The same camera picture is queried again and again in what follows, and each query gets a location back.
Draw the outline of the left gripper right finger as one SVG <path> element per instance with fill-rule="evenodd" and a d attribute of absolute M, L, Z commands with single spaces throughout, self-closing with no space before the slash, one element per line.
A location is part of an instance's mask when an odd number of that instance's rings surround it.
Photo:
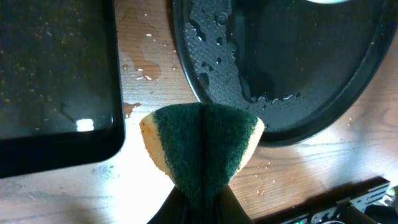
<path fill-rule="evenodd" d="M 253 224 L 228 185 L 217 197 L 217 212 L 222 224 Z"/>

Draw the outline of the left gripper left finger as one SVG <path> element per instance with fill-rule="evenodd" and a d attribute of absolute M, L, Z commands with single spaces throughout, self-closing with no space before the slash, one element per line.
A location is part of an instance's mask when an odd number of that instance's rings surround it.
<path fill-rule="evenodd" d="M 186 224 L 189 219 L 188 200 L 178 188 L 174 187 L 148 224 Z"/>

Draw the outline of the green and yellow sponge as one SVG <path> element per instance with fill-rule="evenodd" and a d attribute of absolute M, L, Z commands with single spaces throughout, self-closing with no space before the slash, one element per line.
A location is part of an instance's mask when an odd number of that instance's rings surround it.
<path fill-rule="evenodd" d="M 247 111 L 202 103 L 163 107 L 139 126 L 156 167 L 195 202 L 219 194 L 248 163 L 265 129 Z"/>

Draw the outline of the light blue plate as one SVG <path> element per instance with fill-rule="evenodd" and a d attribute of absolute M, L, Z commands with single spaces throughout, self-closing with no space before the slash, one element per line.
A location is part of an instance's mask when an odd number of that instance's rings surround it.
<path fill-rule="evenodd" d="M 339 4 L 350 0 L 307 0 L 307 1 L 314 2 L 317 4 Z"/>

